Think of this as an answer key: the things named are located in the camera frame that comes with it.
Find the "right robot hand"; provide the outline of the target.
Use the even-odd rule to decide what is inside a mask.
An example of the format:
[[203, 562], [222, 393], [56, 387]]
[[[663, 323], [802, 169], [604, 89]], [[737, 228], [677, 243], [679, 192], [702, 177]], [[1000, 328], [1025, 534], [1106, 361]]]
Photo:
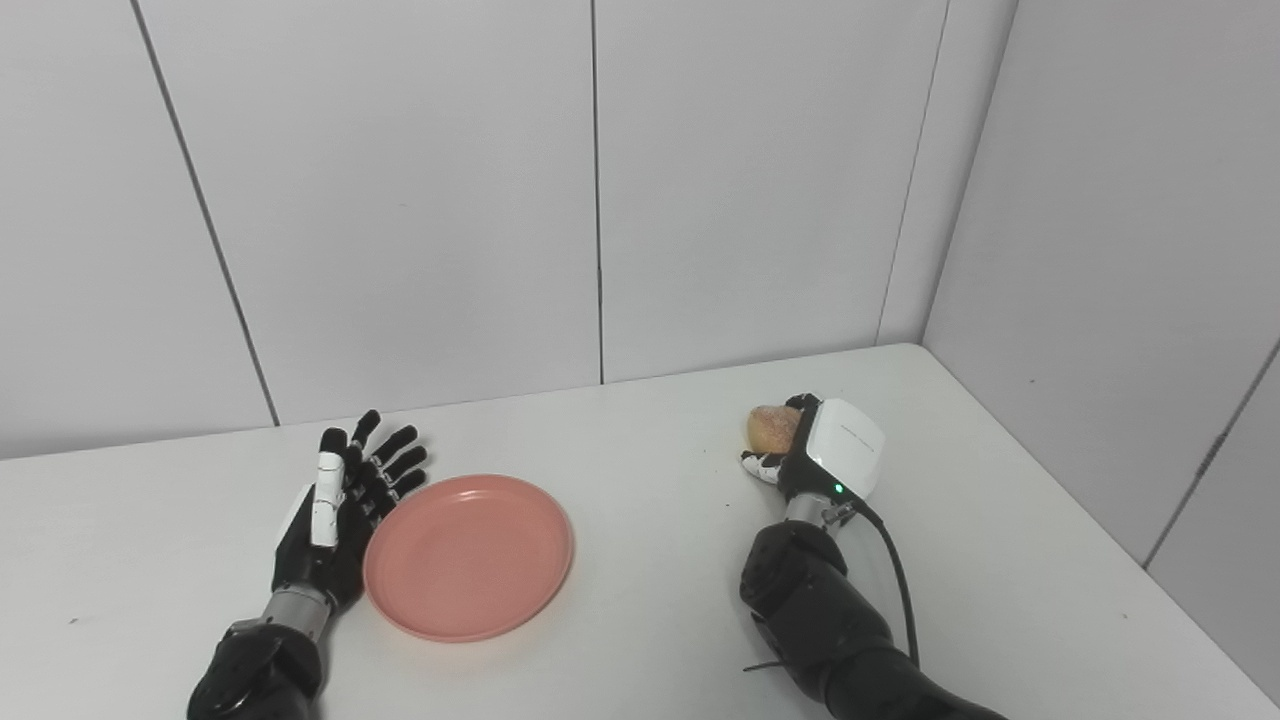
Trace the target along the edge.
[[742, 468], [786, 501], [812, 495], [847, 503], [874, 492], [886, 434], [846, 400], [796, 395], [749, 413], [748, 445]]

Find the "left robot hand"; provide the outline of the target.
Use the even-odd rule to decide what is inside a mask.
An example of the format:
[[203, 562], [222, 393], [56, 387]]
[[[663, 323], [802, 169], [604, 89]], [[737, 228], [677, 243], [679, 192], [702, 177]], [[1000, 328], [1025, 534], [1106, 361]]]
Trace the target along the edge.
[[369, 410], [352, 430], [324, 430], [315, 480], [300, 496], [276, 546], [273, 591], [306, 585], [334, 611], [347, 610], [362, 594], [372, 534], [428, 480], [428, 448], [417, 427], [401, 427], [371, 446], [380, 424], [380, 413]]

